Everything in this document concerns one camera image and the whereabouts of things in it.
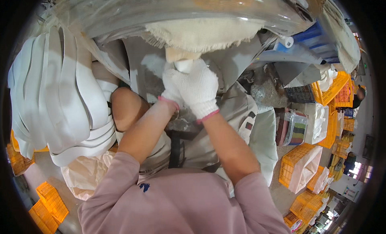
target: navy logo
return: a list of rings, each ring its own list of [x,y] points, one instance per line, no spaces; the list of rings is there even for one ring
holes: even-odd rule
[[[142,189],[142,187],[144,188],[144,193],[145,193],[149,189],[150,184],[142,183],[142,184],[139,185],[139,188]]]

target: white knit glove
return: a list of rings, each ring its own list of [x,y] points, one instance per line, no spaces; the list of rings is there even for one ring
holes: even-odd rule
[[[174,84],[199,121],[219,112],[219,107],[216,105],[219,82],[216,74],[202,59],[194,60],[189,73],[181,73],[169,68],[164,72],[162,79],[164,85],[165,82]]]
[[[158,97],[158,100],[173,102],[177,110],[179,110],[182,107],[184,100],[182,99],[176,85],[171,81],[170,78],[165,77],[166,76],[165,73],[168,70],[172,69],[172,66],[173,66],[172,63],[165,64],[165,70],[164,70],[164,73],[162,74],[162,81],[164,83],[165,91],[162,92],[161,96]]]

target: white work glove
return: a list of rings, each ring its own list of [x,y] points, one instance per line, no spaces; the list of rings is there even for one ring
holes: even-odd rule
[[[162,79],[164,85],[173,83],[199,121],[219,112],[219,107],[216,105],[219,82],[216,74],[202,59],[194,60],[189,73],[181,73],[169,68],[164,72]]]
[[[165,64],[165,68],[164,68],[165,70],[164,70],[164,73],[162,74],[162,81],[164,83],[165,91],[162,92],[161,96],[158,97],[158,100],[173,102],[177,110],[179,110],[182,107],[184,100],[182,99],[176,85],[171,81],[170,78],[165,77],[166,72],[172,69],[172,66],[173,66],[172,63]]]

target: cardboard box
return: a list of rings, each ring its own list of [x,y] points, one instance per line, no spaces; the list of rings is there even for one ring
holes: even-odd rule
[[[313,17],[321,14],[321,7],[326,0],[306,0],[308,2],[308,11]]]

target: pink long-sleeve shirt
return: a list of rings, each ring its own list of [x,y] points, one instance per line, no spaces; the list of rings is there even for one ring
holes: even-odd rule
[[[198,169],[165,169],[137,185],[139,163],[118,152],[81,204],[84,234],[291,233],[261,173],[250,174],[229,198],[224,181]]]

